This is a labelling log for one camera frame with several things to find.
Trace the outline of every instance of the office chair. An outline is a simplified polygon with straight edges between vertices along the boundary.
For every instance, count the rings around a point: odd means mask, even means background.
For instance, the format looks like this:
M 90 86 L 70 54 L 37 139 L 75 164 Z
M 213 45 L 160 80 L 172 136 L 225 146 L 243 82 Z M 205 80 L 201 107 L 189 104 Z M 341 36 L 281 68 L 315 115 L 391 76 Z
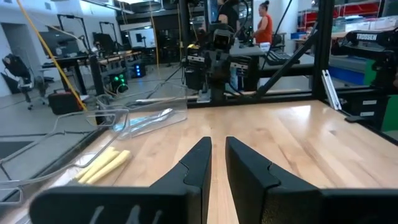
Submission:
M 283 38 L 282 38 L 282 35 L 280 35 L 280 34 L 274 35 L 272 44 L 273 44 L 273 46 L 271 47 L 271 50 L 273 50 L 275 52 L 283 52 L 285 49 L 285 43 L 283 43 Z

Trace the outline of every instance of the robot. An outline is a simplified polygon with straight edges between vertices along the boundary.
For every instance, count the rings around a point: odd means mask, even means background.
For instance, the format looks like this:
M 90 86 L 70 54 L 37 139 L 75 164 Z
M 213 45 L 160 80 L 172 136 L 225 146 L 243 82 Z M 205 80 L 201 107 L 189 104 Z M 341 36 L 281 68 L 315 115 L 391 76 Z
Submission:
M 332 45 L 333 55 L 352 55 L 375 60 L 372 69 L 376 78 L 372 87 L 386 93 L 398 90 L 398 28 L 388 31 L 351 31 Z

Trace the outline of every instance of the yellow object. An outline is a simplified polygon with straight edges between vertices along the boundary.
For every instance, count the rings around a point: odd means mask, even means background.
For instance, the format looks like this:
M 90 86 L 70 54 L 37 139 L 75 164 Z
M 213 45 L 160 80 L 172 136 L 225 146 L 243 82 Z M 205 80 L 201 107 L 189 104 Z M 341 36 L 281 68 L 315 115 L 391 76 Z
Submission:
M 130 157 L 130 151 L 123 151 L 121 152 L 112 162 L 98 171 L 94 176 L 92 176 L 88 181 L 87 184 L 94 184 L 95 182 L 99 181 L 102 177 L 106 174 L 110 173 L 112 170 L 118 168 L 121 164 L 126 162 Z
M 82 169 L 76 176 L 75 179 L 80 179 L 81 177 L 83 177 L 83 175 L 85 175 L 87 173 L 88 170 L 90 170 L 96 162 L 102 160 L 104 158 L 105 155 L 107 155 L 108 151 L 113 151 L 114 147 L 108 147 L 107 149 L 105 149 L 101 155 L 99 155 L 93 162 L 91 162 L 90 165 L 88 165 L 86 168 Z
M 199 45 L 195 45 L 195 44 L 190 44 L 188 46 L 189 49 L 199 49 Z
M 68 85 L 68 88 L 72 91 L 73 95 L 75 96 L 77 102 L 80 104 L 80 106 L 87 111 L 87 107 L 85 106 L 85 104 L 82 102 L 82 100 L 80 99 L 80 96 L 77 94 L 76 90 L 73 88 L 72 84 L 70 83 L 69 79 L 67 78 L 67 76 L 65 75 L 65 73 L 63 72 L 62 68 L 60 67 L 60 65 L 58 64 L 58 62 L 56 61 L 54 55 L 51 53 L 51 50 L 49 49 L 48 45 L 45 43 L 43 37 L 40 35 L 40 33 L 38 32 L 38 30 L 36 29 L 36 26 L 33 24 L 32 20 L 30 19 L 29 15 L 26 13 L 24 7 L 21 4 L 20 0 L 17 0 L 19 9 L 21 9 L 21 12 L 23 13 L 23 15 L 25 16 L 25 18 L 28 20 L 30 26 L 33 28 L 33 30 L 35 30 L 35 33 L 37 35 L 37 37 L 39 38 L 39 40 L 41 41 L 42 45 L 44 46 L 45 50 L 47 51 L 47 53 L 49 54 L 52 62 L 54 63 L 54 65 L 56 66 L 56 68 L 58 69 L 58 71 L 60 72 L 63 80 L 65 81 L 65 83 Z
M 79 183 L 84 184 L 88 179 L 90 179 L 95 173 L 100 171 L 104 166 L 110 163 L 116 156 L 119 155 L 118 151 L 108 151 L 102 160 L 96 162 L 92 168 L 90 168 L 87 173 L 79 180 Z

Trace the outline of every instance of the yellow cable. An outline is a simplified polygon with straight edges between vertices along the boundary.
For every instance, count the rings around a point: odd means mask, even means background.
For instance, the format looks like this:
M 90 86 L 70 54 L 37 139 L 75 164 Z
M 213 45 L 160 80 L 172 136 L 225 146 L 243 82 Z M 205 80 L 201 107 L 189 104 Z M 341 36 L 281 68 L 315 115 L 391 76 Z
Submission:
M 152 15 L 152 4 L 149 1 L 149 10 L 150 10 L 150 22 L 152 23 L 152 28 L 154 30 L 154 37 L 155 37 L 155 45 L 156 45 L 156 65 L 157 65 L 157 76 L 159 80 L 161 79 L 160 77 L 160 72 L 159 72 L 159 47 L 157 45 L 157 37 L 156 37 L 156 28 L 155 28 L 155 21 L 154 17 Z
M 190 20 L 192 20 L 191 8 L 189 6 L 188 6 L 188 12 L 189 12 L 189 18 L 190 18 Z M 197 31 L 195 30 L 195 26 L 193 24 L 192 24 L 192 29 L 193 29 L 193 32 L 195 33 L 195 37 L 196 37 L 196 39 L 198 41 Z
M 65 73 L 63 72 L 61 67 L 59 66 L 59 64 L 56 61 L 54 55 L 51 53 L 51 50 L 49 49 L 48 45 L 45 43 L 43 37 L 40 35 L 38 30 L 36 29 L 36 26 L 33 24 L 32 20 L 29 17 L 29 15 L 26 13 L 26 11 L 25 11 L 24 7 L 22 6 L 20 0 L 17 0 L 17 3 L 18 3 L 18 6 L 19 6 L 19 9 L 21 9 L 21 12 L 24 14 L 25 18 L 28 20 L 30 26 L 33 28 L 33 30 L 35 30 L 35 33 L 36 33 L 37 37 L 39 38 L 39 40 L 41 41 L 41 43 L 44 46 L 45 50 L 49 54 L 49 56 L 50 56 L 51 60 L 53 61 L 54 65 L 56 66 L 56 68 L 60 72 L 62 78 L 65 80 L 65 83 L 68 85 L 68 88 L 72 91 L 73 95 L 76 97 L 77 102 L 80 104 L 80 106 L 83 108 L 83 110 L 87 111 L 87 107 L 85 106 L 85 104 L 80 99 L 79 95 L 77 94 L 76 90 L 73 88 L 72 84 L 69 82 L 69 79 L 67 78 L 67 76 L 65 75 Z
M 181 18 L 180 18 L 180 4 L 177 4 L 177 14 L 178 14 L 178 33 L 180 34 L 180 39 L 178 40 L 178 48 L 180 49 L 180 62 L 182 60 L 182 50 L 181 50 Z

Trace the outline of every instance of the wooden table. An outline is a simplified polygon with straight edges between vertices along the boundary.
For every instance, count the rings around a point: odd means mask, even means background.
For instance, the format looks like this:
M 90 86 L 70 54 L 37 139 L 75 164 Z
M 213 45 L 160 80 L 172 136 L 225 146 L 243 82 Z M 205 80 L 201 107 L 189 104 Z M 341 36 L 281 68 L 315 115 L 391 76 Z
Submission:
M 225 137 L 235 136 L 319 188 L 398 188 L 397 146 L 344 118 L 319 101 L 191 109 L 186 121 L 113 142 L 118 150 L 130 150 L 133 159 L 99 185 L 149 186 L 203 136 L 211 136 L 208 223 L 238 223 L 224 151 Z M 108 135 L 86 150 L 98 150 Z

